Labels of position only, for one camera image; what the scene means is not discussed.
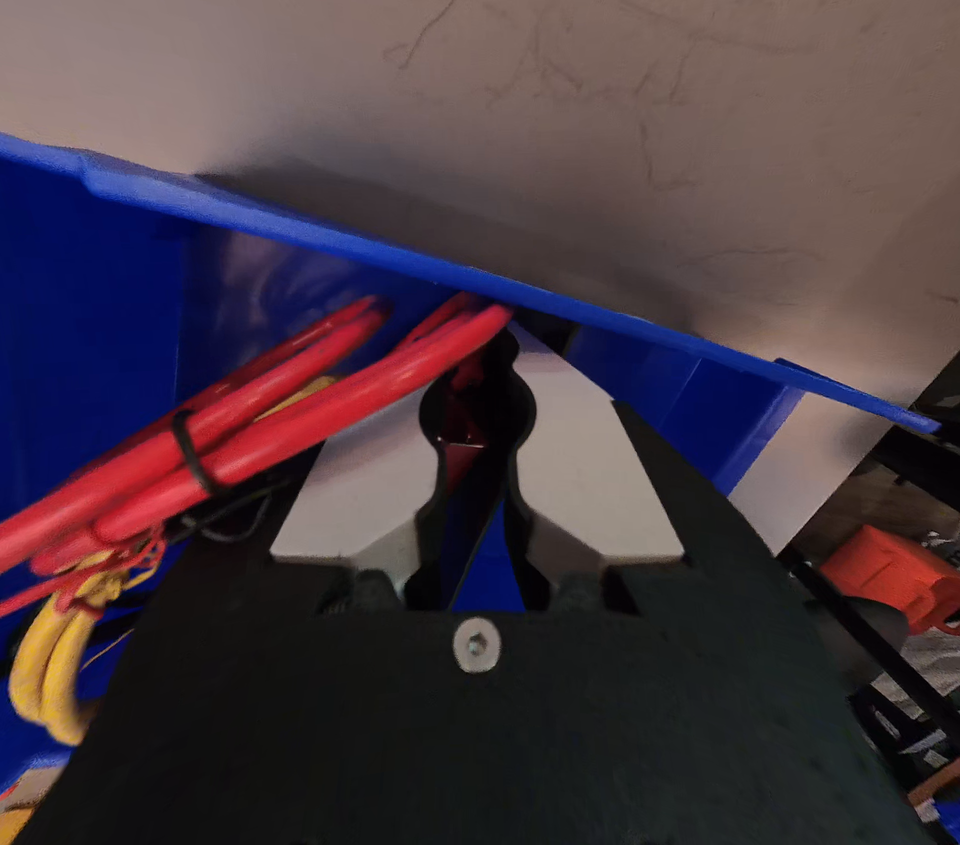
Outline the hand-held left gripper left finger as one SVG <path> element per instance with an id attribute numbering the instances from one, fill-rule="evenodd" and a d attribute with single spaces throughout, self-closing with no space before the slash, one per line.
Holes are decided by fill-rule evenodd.
<path id="1" fill-rule="evenodd" d="M 450 488 L 435 379 L 328 438 L 270 546 L 282 565 L 387 579 L 407 607 L 430 603 Z"/>

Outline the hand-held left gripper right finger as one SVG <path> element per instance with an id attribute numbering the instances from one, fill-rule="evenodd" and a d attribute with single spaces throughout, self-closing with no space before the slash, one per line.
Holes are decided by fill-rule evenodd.
<path id="1" fill-rule="evenodd" d="M 504 335 L 517 434 L 503 535 L 521 608 L 545 611 L 570 577 L 673 569 L 686 551 L 612 397 L 518 325 Z"/>

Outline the blue bin with cables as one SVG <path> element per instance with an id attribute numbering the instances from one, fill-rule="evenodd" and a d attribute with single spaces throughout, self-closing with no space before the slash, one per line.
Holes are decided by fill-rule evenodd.
<path id="1" fill-rule="evenodd" d="M 505 331 L 611 396 L 685 557 L 525 611 Z M 463 363 L 430 603 L 270 548 L 323 444 Z M 788 572 L 730 503 L 774 362 L 198 179 L 2 135 L 2 615 L 75 750 L 24 843 L 918 837 Z"/>

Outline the orange object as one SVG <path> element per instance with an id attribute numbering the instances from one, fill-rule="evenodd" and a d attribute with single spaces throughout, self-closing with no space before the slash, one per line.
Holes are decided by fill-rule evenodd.
<path id="1" fill-rule="evenodd" d="M 843 595 L 903 613 L 913 636 L 959 635 L 958 569 L 916 541 L 864 525 L 819 570 Z"/>

